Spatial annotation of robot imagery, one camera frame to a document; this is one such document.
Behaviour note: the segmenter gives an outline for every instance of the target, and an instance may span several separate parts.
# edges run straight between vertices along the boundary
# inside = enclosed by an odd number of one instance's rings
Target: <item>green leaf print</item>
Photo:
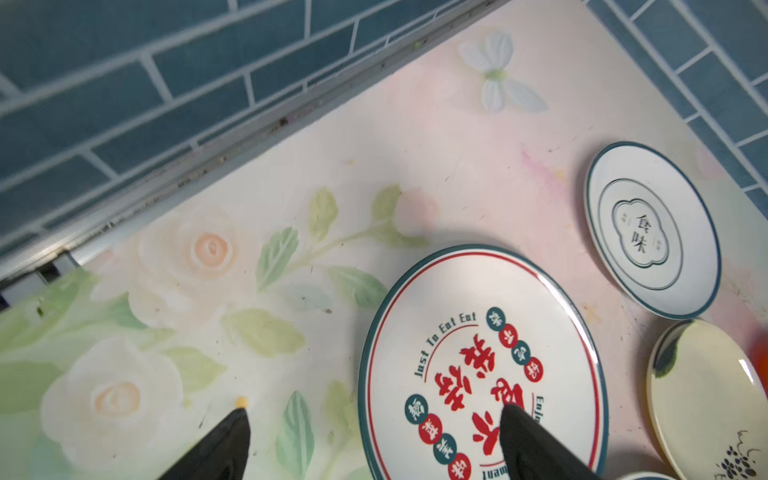
[[[72,467],[64,457],[61,445],[45,435],[40,435],[29,452],[27,473],[31,478],[65,480],[70,478]]]
[[[163,350],[162,353],[179,369],[184,395],[206,388],[227,370],[226,366],[193,346],[177,346]]]
[[[429,241],[424,237],[406,237],[397,231],[392,221],[374,228],[371,235],[388,247],[427,247],[429,245]]]
[[[61,375],[51,363],[0,363],[0,415],[35,410],[48,387]]]
[[[294,283],[282,286],[278,294],[297,310],[328,310],[333,298],[322,288],[311,283]]]
[[[231,313],[222,323],[237,332],[257,355],[272,358],[278,353],[295,353],[306,345],[304,335],[293,322],[266,310],[252,308]]]
[[[31,345],[66,313],[80,288],[76,273],[63,277],[0,315],[0,352]]]
[[[295,480],[303,480],[315,451],[312,416],[304,396],[295,391],[283,411],[283,429],[275,441],[277,461]]]
[[[290,257],[299,246],[299,234],[293,227],[275,233],[270,242],[261,249],[259,265],[256,270],[256,282],[259,291],[264,291],[275,283],[286,269]]]
[[[387,289],[376,277],[350,266],[329,266],[326,269],[339,295],[361,308],[378,308]]]
[[[374,220],[384,220],[395,214],[397,200],[400,198],[402,190],[399,185],[390,185],[381,190],[371,205],[371,215]]]
[[[368,467],[360,467],[350,473],[346,480],[373,480],[373,477]]]
[[[333,380],[328,385],[321,409],[336,438],[341,442],[349,439],[357,439],[359,442],[360,426],[354,392],[339,380]]]
[[[310,205],[310,233],[316,242],[322,241],[331,228],[331,223],[339,216],[339,206],[333,192],[321,188]]]

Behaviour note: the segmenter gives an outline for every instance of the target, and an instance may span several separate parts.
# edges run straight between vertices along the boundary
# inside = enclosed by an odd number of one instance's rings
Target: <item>white ceramic plate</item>
[[[607,396],[587,327],[546,273],[505,250],[452,247],[406,273],[371,325],[358,395],[377,479],[508,478],[505,403],[601,470]]]
[[[675,479],[672,477],[667,477],[666,475],[662,475],[661,473],[635,472],[635,473],[630,473],[629,475],[625,475],[623,477],[617,478],[616,480],[675,480]]]
[[[689,319],[714,300],[720,245],[691,182],[662,154],[620,142],[592,163],[584,189],[592,240],[616,281],[657,315]]]
[[[656,436],[683,480],[768,478],[768,399],[723,330],[703,320],[667,330],[647,394]]]

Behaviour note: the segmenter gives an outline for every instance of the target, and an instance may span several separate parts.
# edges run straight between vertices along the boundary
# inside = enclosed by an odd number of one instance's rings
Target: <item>plate with red text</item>
[[[605,381],[563,290],[524,257],[463,245],[403,275],[362,352],[358,413],[377,480],[509,478],[504,405],[523,408],[598,474]]]

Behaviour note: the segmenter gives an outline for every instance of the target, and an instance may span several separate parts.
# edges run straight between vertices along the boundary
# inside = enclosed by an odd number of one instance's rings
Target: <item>red chinese characters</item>
[[[477,428],[478,432],[480,432],[480,435],[475,433],[472,436],[472,440],[483,442],[482,452],[485,453],[485,456],[489,456],[493,453],[493,448],[498,442],[499,429],[496,427],[491,430],[491,427],[493,426],[493,418],[488,412],[485,413],[484,419],[477,413],[472,413],[472,422],[475,424],[475,428]]]
[[[453,463],[448,465],[448,477],[451,480],[466,480],[470,475],[472,475],[472,464],[469,463],[467,455],[459,453]]]
[[[525,376],[534,383],[541,380],[541,377],[544,376],[544,367],[536,357],[532,356],[525,366]]]
[[[504,325],[502,331],[498,333],[498,341],[508,349],[515,346],[518,342],[518,331],[509,323]]]
[[[434,413],[427,415],[424,422],[419,425],[419,437],[427,445],[434,445],[442,435],[442,422]]]
[[[493,366],[496,360],[496,354],[491,351],[491,347],[482,348],[485,345],[485,340],[479,340],[475,335],[475,346],[467,349],[462,349],[461,354],[464,356],[464,364],[472,364],[472,368],[478,371],[477,376],[480,379],[485,378],[487,372],[493,372]]]
[[[496,386],[491,389],[491,394],[496,397],[496,401],[501,400],[504,405],[517,405],[521,409],[525,410],[523,404],[523,389],[519,383],[515,383],[515,386],[509,388],[509,384],[504,379],[496,380]]]
[[[445,397],[445,404],[448,405],[451,404],[451,410],[455,412],[458,409],[463,409],[464,404],[462,403],[462,400],[464,399],[463,394],[459,394],[459,390],[463,389],[469,394],[472,394],[472,386],[469,384],[469,379],[464,376],[462,377],[462,368],[457,366],[450,366],[448,368],[448,371],[451,373],[451,375],[454,376],[456,379],[456,386],[451,389],[453,386],[453,379],[448,376],[443,376],[441,373],[438,373],[435,375],[435,382],[440,387],[440,396],[448,394],[447,397]]]

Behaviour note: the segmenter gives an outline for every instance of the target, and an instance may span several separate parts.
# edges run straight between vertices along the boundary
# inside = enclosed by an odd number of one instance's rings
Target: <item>blue tile wall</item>
[[[768,72],[768,19],[751,0],[687,0],[687,4],[750,80]]]
[[[254,15],[155,56],[170,92],[182,94],[304,38],[304,0]]]
[[[0,179],[161,103],[133,63],[0,118]]]
[[[672,68],[707,46],[667,0],[656,0],[634,23]]]
[[[0,71],[30,88],[227,11],[227,0],[0,3]]]
[[[768,219],[768,5],[582,1]]]
[[[467,1],[0,0],[0,252]]]
[[[78,155],[0,193],[0,235],[12,232],[29,217],[54,210],[107,181],[100,170]]]
[[[247,107],[245,84],[237,78],[99,145],[94,153],[122,173]]]

